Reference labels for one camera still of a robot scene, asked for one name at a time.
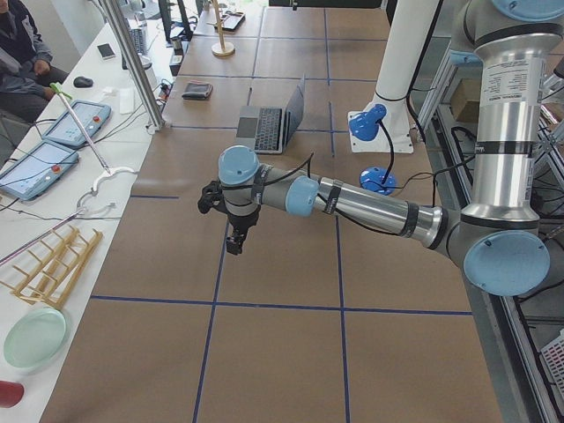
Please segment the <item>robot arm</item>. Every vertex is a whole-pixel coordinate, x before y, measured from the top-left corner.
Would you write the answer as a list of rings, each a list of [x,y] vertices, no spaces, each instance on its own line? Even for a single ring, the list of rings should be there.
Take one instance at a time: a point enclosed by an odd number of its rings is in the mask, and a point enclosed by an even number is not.
[[[232,226],[229,253],[239,255],[260,209],[337,214],[368,230],[413,238],[448,257],[477,288],[497,296],[539,289],[551,256],[531,209],[533,151],[547,54],[563,38],[560,1],[470,1],[456,17],[453,44],[482,62],[479,123],[470,202],[461,211],[393,196],[390,170],[369,167],[360,185],[312,175],[308,164],[285,171],[246,146],[219,157],[211,204]]]

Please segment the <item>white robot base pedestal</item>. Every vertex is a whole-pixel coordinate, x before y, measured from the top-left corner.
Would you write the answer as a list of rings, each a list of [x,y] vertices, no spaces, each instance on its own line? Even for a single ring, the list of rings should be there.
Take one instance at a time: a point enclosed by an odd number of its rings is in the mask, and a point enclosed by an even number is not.
[[[376,103],[387,108],[383,124],[391,136],[395,153],[413,152],[408,97],[427,36],[433,32],[432,26],[441,7],[442,3],[438,0],[397,2],[375,94],[361,110],[368,111]]]

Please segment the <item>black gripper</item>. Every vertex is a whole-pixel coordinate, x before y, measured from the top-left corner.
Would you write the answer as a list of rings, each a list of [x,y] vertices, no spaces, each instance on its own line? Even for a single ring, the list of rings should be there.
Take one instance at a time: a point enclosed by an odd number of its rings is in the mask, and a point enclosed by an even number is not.
[[[228,221],[233,228],[231,236],[226,238],[226,251],[239,255],[243,251],[242,238],[247,236],[249,229],[255,226],[259,219],[259,210],[254,210],[252,213],[239,216],[233,213],[228,214]]]

